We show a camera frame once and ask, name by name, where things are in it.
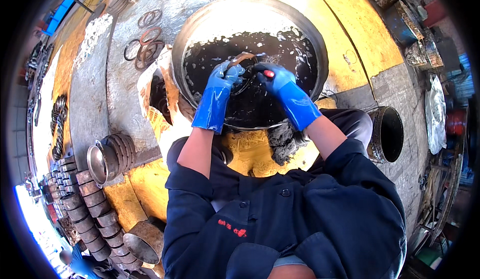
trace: dark liquid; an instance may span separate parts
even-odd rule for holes
[[[285,40],[271,36],[269,33],[243,32],[241,35],[229,38],[227,42],[215,39],[209,44],[201,46],[200,43],[196,43],[192,48],[188,48],[191,55],[185,57],[183,67],[188,76],[187,85],[197,104],[200,102],[201,94],[205,90],[213,68],[242,52],[264,53],[263,56],[257,56],[259,62],[268,61],[284,66],[295,74],[297,85],[310,95],[317,80],[317,57],[311,42],[307,38],[300,39],[302,36],[300,31],[299,36],[293,31],[279,32],[279,34]],[[266,93],[265,87],[261,86],[256,79],[256,74],[251,73],[253,64],[254,61],[250,59],[240,63],[246,72],[243,74],[243,82],[232,88],[225,114],[227,125],[245,129],[266,128],[286,119],[285,112],[278,101]]]

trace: red container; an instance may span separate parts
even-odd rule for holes
[[[460,136],[465,132],[467,125],[467,111],[465,109],[453,109],[447,112],[445,130],[447,134]]]

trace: knee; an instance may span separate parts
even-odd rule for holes
[[[168,154],[166,156],[166,165],[168,169],[171,170],[171,167],[177,162],[179,158],[180,152],[183,149],[183,146],[187,142],[188,136],[178,138],[176,141],[173,142],[172,146],[168,150]]]

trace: yellow painted floor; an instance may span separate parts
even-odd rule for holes
[[[98,1],[86,0],[87,3]],[[321,32],[329,59],[327,92],[337,93],[363,86],[379,72],[403,62],[395,42],[368,0],[280,1],[302,12]],[[63,48],[55,75],[52,95],[54,101],[57,96],[68,96],[70,93],[72,65],[84,39],[87,18],[85,10],[77,10],[65,21],[66,24],[55,40],[55,49],[59,49],[61,45]],[[317,105],[323,108],[335,107],[335,103],[330,99],[317,102]],[[169,125],[161,115],[150,119],[159,140],[161,132]],[[65,123],[64,135],[65,148],[71,147],[69,118]],[[271,158],[265,130],[228,134],[223,142],[234,153],[234,160],[229,167],[245,175],[249,170],[253,170],[256,177],[265,177],[276,172],[284,174],[294,168],[306,170],[318,155],[315,146],[310,143],[301,148],[290,163],[279,166]],[[166,165],[159,159],[132,169],[124,175],[123,183],[105,187],[105,194],[117,210],[119,222],[125,231],[132,228],[136,222],[145,220],[147,216],[166,220],[168,192],[165,182],[168,175]]]

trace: pants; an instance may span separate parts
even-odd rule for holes
[[[348,138],[355,138],[365,146],[364,155],[367,156],[367,146],[372,137],[372,120],[370,116],[358,109],[320,109],[320,112],[331,120]],[[171,167],[177,162],[180,151],[187,141],[188,137],[182,137],[176,140],[168,151],[166,164]],[[312,167],[308,170],[314,175],[322,174],[324,160],[319,155]],[[235,199],[239,195],[239,179],[244,177],[242,174],[232,170],[223,163],[223,157],[220,151],[212,147],[212,165],[210,167],[210,182],[213,187],[213,208],[217,211],[226,203]],[[259,183],[268,180],[266,178],[256,178]]]

